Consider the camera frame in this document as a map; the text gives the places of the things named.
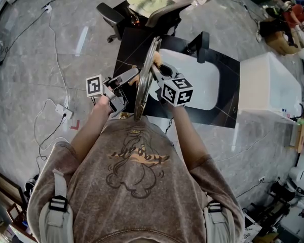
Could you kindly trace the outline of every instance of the gray tile floor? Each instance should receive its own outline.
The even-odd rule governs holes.
[[[41,14],[41,8],[49,0],[17,0],[7,6],[0,18],[0,39],[10,45],[17,35]],[[52,3],[53,11],[43,16],[13,45],[0,68],[0,172],[21,186],[37,172],[35,161],[38,146],[34,140],[33,122],[47,98],[64,104],[65,88],[56,63],[54,34],[61,71],[70,97],[69,108],[74,111],[71,121],[65,121],[57,133],[45,143],[63,136],[71,140],[76,134],[70,129],[80,120],[85,123],[92,108],[86,97],[84,79],[96,74],[112,75],[120,42],[108,44],[106,38],[112,29],[96,11],[100,2],[116,6],[123,0],[60,0]],[[258,16],[262,11],[249,0],[241,0]],[[193,11],[181,13],[182,22],[177,36],[192,40],[201,31],[211,35],[210,47],[239,61],[271,51],[265,43],[254,37],[255,23],[247,11],[230,0],[212,0]],[[84,27],[88,34],[79,56],[75,50]],[[289,71],[299,80],[301,62],[297,55],[278,56]],[[162,129],[168,120],[151,118]],[[58,125],[60,116],[54,105],[47,102],[36,122],[36,138],[43,141]],[[196,129],[209,152],[217,161],[234,193],[241,192],[258,183],[262,176],[267,181],[278,176],[285,178],[294,164],[296,154],[285,148],[291,127],[275,124],[267,119],[249,120],[238,116],[239,131],[235,147],[232,147],[233,129],[198,125]],[[175,127],[168,131],[170,139],[180,152]],[[43,151],[50,153],[52,146]],[[39,160],[40,167],[44,162]],[[250,201],[266,198],[269,184],[239,198],[242,206]]]

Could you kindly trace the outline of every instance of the office chair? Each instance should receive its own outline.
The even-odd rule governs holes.
[[[114,29],[115,34],[109,36],[107,41],[111,43],[114,38],[122,40],[126,27],[141,29],[153,29],[159,34],[175,35],[175,29],[181,22],[179,13],[188,6],[204,4],[209,0],[170,0],[172,4],[154,11],[148,18],[130,9],[127,1],[122,2],[114,8],[105,3],[97,6],[98,12],[104,20]]]

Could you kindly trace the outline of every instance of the metal ring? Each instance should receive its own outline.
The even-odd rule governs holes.
[[[154,62],[154,53],[155,51],[160,50],[161,45],[161,39],[160,37],[155,37],[152,41],[152,44],[147,52],[144,66],[140,73],[140,79],[138,83],[138,89],[136,94],[136,100],[135,100],[135,108],[134,108],[134,120],[139,121],[142,118],[147,96],[148,96],[148,90],[150,89],[151,82],[153,80],[152,73],[150,71],[152,64]]]

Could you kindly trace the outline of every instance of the person sitting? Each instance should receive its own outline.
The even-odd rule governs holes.
[[[291,29],[296,26],[304,30],[304,7],[301,5],[292,6],[288,12],[283,12],[274,21],[259,22],[256,39],[260,42],[263,37],[267,37],[277,31],[283,31],[288,37],[288,44],[298,48],[291,33]]]

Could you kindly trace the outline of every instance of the chair armrest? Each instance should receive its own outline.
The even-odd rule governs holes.
[[[111,24],[111,26],[117,25],[125,19],[125,17],[122,16],[119,12],[106,5],[105,3],[100,3],[97,6],[97,10],[102,15],[102,17]]]

